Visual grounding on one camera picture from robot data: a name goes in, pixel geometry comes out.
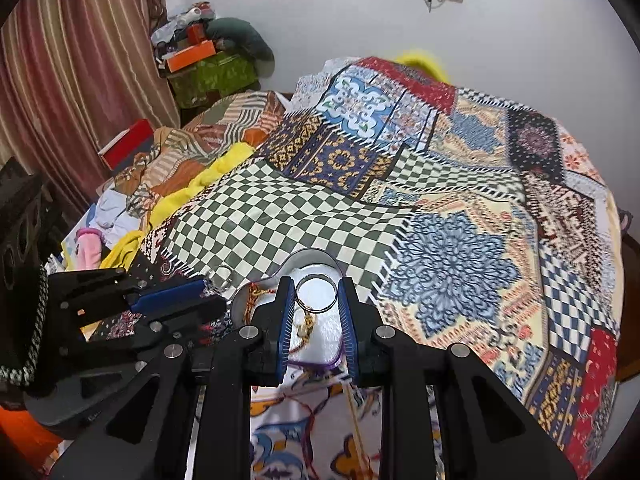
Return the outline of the red box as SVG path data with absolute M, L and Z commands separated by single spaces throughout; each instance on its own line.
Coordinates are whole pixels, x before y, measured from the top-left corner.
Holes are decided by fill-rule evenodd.
M 134 156 L 149 151 L 153 134 L 154 130 L 147 119 L 137 120 L 101 148 L 99 155 L 109 170 L 122 170 L 132 164 Z

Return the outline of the yellow pillow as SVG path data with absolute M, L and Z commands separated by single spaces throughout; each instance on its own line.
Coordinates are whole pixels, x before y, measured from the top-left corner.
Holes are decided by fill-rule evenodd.
M 420 70 L 432 79 L 445 84 L 450 83 L 446 70 L 433 55 L 423 50 L 408 50 L 397 55 L 395 61 L 399 64 Z

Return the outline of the striped brown curtain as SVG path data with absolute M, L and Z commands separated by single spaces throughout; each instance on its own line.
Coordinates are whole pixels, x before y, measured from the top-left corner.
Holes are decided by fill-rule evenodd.
M 153 29 L 166 0 L 18 0 L 1 26 L 1 158 L 80 216 L 108 177 L 100 148 L 139 119 L 175 126 Z

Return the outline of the striped orange brown blanket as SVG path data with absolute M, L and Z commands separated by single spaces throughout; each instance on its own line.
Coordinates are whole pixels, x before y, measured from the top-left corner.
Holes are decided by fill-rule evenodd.
M 219 100 L 183 128 L 157 128 L 152 145 L 116 174 L 115 191 L 126 196 L 128 214 L 142 218 L 242 141 L 247 130 L 272 133 L 284 112 L 276 92 L 247 91 Z

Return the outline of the colourful patchwork bedspread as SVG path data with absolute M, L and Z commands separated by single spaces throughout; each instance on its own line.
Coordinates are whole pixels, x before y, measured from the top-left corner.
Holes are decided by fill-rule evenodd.
M 382 58 L 303 77 L 255 151 L 142 240 L 151 283 L 229 296 L 323 250 L 384 323 L 471 347 L 593 470 L 613 409 L 624 270 L 614 197 L 555 119 Z

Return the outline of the dark green plush cushion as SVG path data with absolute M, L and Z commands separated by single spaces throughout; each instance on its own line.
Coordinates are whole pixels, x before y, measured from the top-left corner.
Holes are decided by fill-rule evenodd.
M 208 39 L 231 41 L 235 47 L 258 61 L 270 62 L 274 54 L 264 38 L 248 21 L 239 18 L 216 18 L 205 27 Z

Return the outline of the orange box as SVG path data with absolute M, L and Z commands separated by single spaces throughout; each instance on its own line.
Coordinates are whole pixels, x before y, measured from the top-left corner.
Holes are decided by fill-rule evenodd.
M 200 44 L 194 44 L 194 46 L 171 53 L 165 60 L 166 67 L 171 73 L 175 73 L 215 54 L 216 50 L 213 41 L 206 40 Z

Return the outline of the yellow cloth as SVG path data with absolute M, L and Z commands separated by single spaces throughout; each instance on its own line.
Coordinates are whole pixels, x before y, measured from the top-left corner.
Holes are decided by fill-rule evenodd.
M 124 268 L 128 270 L 146 234 L 157 228 L 180 207 L 197 196 L 199 192 L 228 174 L 241 162 L 245 162 L 254 151 L 255 149 L 245 142 L 233 143 L 226 154 L 215 159 L 208 167 L 194 176 L 187 186 L 162 197 L 151 210 L 148 227 L 145 230 L 135 230 L 124 235 L 101 261 L 100 269 Z

